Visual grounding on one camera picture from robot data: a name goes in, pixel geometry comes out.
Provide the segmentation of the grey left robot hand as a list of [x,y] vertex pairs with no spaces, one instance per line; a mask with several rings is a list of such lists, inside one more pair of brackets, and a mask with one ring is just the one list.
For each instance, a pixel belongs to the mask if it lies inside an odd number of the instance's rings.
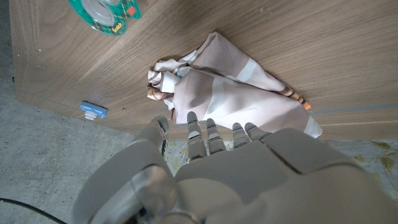
[[294,129],[233,125],[226,150],[212,119],[188,124],[188,163],[161,153],[169,124],[155,117],[83,186],[73,223],[396,223],[397,204],[354,160]]

